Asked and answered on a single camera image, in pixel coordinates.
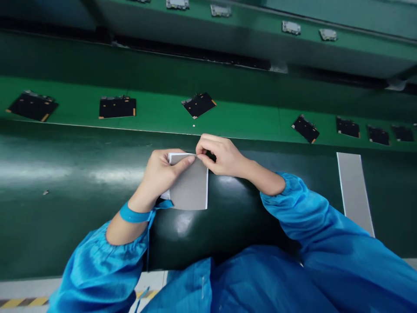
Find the gray rectangular sheet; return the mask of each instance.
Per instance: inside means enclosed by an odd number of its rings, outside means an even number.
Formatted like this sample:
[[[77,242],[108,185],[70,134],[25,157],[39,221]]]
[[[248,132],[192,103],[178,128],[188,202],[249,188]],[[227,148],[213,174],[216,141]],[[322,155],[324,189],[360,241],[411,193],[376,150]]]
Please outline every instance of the gray rectangular sheet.
[[[171,154],[172,165],[192,154]],[[175,209],[205,210],[207,209],[208,174],[209,170],[203,162],[195,158],[191,166],[186,169],[169,190],[169,196]]]

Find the person's left hand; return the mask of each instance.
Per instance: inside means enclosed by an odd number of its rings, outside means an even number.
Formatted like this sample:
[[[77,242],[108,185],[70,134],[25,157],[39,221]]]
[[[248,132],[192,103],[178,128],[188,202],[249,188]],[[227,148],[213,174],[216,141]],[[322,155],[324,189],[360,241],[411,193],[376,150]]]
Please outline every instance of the person's left hand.
[[[170,165],[168,162],[169,153],[185,153],[185,151],[167,149],[152,152],[142,182],[129,200],[128,206],[131,210],[138,212],[151,210],[156,199],[171,188],[175,180],[195,160],[194,156],[189,156],[176,165]]]

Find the blue sleeve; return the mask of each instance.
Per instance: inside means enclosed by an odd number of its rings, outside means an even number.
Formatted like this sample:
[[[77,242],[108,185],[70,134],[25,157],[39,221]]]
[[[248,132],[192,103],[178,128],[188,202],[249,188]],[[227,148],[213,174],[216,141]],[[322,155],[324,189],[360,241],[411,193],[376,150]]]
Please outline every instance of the blue sleeve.
[[[291,174],[277,196],[261,194],[288,237],[302,246],[306,273],[341,311],[417,312],[417,272]]]
[[[110,222],[90,232],[72,254],[49,312],[128,312],[142,272],[147,232],[124,246],[107,242]]]

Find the metal bracket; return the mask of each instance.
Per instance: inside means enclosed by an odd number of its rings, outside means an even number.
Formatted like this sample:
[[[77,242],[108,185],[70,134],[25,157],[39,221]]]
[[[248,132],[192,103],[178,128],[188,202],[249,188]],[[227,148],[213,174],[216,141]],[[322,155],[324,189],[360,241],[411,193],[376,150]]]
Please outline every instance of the metal bracket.
[[[186,10],[190,9],[190,2],[189,0],[166,0],[166,8]]]
[[[322,28],[319,29],[318,32],[324,41],[336,41],[338,39],[338,34],[335,30]]]
[[[232,15],[232,9],[230,6],[222,7],[219,5],[211,4],[210,9],[213,17],[230,17]]]
[[[293,35],[301,35],[301,26],[297,23],[282,21],[282,31]]]

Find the electronic component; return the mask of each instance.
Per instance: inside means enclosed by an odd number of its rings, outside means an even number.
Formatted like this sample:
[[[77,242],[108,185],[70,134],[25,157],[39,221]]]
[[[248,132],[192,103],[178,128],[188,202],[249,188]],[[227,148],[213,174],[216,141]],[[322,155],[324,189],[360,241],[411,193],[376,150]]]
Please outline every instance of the electronic component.
[[[45,122],[57,107],[54,98],[25,90],[6,112]]]
[[[360,138],[361,133],[359,132],[359,125],[355,124],[351,120],[344,120],[341,117],[336,117],[336,128],[338,133]]]
[[[298,131],[309,143],[314,143],[320,135],[314,124],[307,121],[304,115],[300,115],[291,127]]]
[[[136,116],[136,99],[130,97],[101,97],[99,119]]]
[[[167,9],[186,10],[190,8],[189,0],[166,0]]]
[[[212,11],[213,17],[229,17],[232,15],[232,9],[227,7],[222,7],[219,5],[211,4],[210,9]]]
[[[390,135],[385,130],[372,127],[371,125],[368,125],[367,128],[370,142],[380,143],[385,146],[391,145]]]
[[[322,28],[319,29],[318,32],[320,33],[320,36],[324,41],[336,41],[338,39],[338,34],[335,30]]]
[[[411,128],[391,125],[391,129],[397,141],[414,141],[413,131]]]
[[[282,31],[293,35],[301,35],[301,26],[297,23],[282,21]]]
[[[190,113],[193,119],[196,119],[217,106],[217,104],[208,93],[201,93],[194,98],[182,101],[182,106]]]

